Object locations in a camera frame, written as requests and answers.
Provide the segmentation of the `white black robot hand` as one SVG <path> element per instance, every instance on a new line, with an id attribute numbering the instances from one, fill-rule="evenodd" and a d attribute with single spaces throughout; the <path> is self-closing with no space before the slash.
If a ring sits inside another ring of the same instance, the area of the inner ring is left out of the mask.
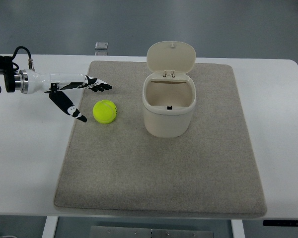
<path id="1" fill-rule="evenodd" d="M 24 86 L 28 94 L 42 91 L 49 95 L 49 99 L 65 114 L 87 122 L 87 118 L 64 93 L 70 89 L 89 89 L 93 92 L 104 92 L 112 89 L 107 82 L 85 74 L 77 73 L 46 73 L 39 74 L 26 70 L 28 83 Z"/>

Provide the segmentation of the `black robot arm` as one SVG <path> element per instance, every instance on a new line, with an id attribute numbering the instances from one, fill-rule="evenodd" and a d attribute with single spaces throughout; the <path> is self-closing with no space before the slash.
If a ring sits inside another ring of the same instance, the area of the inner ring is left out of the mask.
<path id="1" fill-rule="evenodd" d="M 0 94 L 2 91 L 28 93 L 28 74 L 14 60 L 15 56 L 0 56 Z"/>

